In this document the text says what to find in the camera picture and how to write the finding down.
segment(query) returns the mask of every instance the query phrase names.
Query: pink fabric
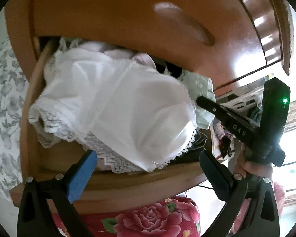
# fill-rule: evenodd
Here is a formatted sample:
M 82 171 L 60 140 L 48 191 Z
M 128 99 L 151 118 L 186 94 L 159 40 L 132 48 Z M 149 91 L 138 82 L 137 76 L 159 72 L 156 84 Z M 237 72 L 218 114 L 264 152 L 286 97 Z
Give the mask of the pink fabric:
M 59 215 L 54 221 L 67 236 Z M 81 215 L 96 237 L 199 237 L 200 214 L 186 197 L 173 197 L 142 208 L 109 214 Z
M 296 204 L 296 191 L 292 191 L 293 194 L 287 195 L 285 197 L 284 206 L 291 206 Z
M 274 190 L 274 195 L 276 199 L 276 204 L 277 204 L 277 210 L 278 210 L 278 215 L 281 218 L 283 208 L 284 208 L 284 201 L 285 201 L 285 188 L 283 185 L 280 185 L 278 182 L 273 183 L 273 190 Z M 251 199 L 246 199 L 243 201 L 241 209 L 239 211 L 239 214 L 234 221 L 234 233 L 237 233 L 241 223 L 245 217 L 245 214 L 248 210 L 248 207 L 250 205 Z

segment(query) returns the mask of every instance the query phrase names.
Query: metal screw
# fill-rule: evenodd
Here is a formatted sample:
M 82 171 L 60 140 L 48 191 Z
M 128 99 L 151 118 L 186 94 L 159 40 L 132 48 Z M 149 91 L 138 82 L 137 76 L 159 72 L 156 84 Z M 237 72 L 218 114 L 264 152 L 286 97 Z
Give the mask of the metal screw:
M 59 173 L 59 174 L 57 174 L 57 175 L 55 176 L 55 178 L 56 178 L 56 180 L 61 180 L 61 179 L 64 178 L 64 175 L 61 174 L 61 173 Z
M 270 182 L 269 178 L 267 178 L 267 177 L 264 177 L 264 178 L 263 178 L 263 181 L 264 181 L 265 183 L 269 183 L 269 182 Z
M 240 175 L 240 174 L 234 174 L 234 178 L 236 180 L 241 180 L 242 179 L 242 175 Z
M 26 179 L 26 182 L 27 183 L 31 183 L 33 181 L 33 177 L 32 176 L 29 176 L 27 179 Z

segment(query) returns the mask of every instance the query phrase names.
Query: pink peony print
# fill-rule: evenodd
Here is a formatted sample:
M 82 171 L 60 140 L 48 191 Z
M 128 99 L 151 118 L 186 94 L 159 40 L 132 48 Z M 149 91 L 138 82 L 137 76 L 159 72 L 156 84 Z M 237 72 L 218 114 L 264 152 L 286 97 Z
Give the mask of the pink peony print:
M 181 231 L 182 215 L 170 213 L 167 206 L 155 203 L 119 214 L 116 221 L 113 229 L 117 237 L 177 237 Z
M 200 222 L 200 214 L 197 207 L 189 202 L 179 202 L 178 200 L 173 200 L 175 202 L 175 208 L 177 212 L 182 214 L 182 218 L 185 221 L 194 221 L 195 224 Z

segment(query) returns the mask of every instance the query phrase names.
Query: floral fabric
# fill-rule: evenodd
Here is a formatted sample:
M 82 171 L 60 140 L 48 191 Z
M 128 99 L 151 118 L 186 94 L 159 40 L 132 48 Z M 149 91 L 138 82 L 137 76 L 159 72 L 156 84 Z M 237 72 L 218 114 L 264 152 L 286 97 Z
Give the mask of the floral fabric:
M 0 49 L 0 194 L 22 182 L 20 124 L 28 81 L 14 55 L 10 40 Z
M 54 221 L 70 236 L 60 217 Z M 196 204 L 186 197 L 173 197 L 139 209 L 110 214 L 81 215 L 97 237 L 197 237 L 200 214 Z

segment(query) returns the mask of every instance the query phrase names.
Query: finger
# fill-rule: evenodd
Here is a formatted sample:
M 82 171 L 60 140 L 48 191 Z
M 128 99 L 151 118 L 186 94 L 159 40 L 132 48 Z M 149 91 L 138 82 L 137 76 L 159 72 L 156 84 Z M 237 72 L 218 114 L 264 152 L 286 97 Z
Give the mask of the finger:
M 243 150 L 244 149 L 241 148 L 241 151 L 238 154 L 236 164 L 234 166 L 234 173 L 238 173 L 238 174 L 242 175 L 245 178 L 246 177 L 246 171 L 243 168 L 243 166 L 245 164 L 245 155 L 244 155 Z
M 247 161 L 243 165 L 243 169 L 248 173 L 258 175 L 261 177 L 272 178 L 273 168 L 271 164 L 258 164 L 255 162 Z
M 243 167 L 239 166 L 239 165 L 235 165 L 234 167 L 234 174 L 240 174 L 242 175 L 242 177 L 246 178 L 246 171 L 244 170 Z

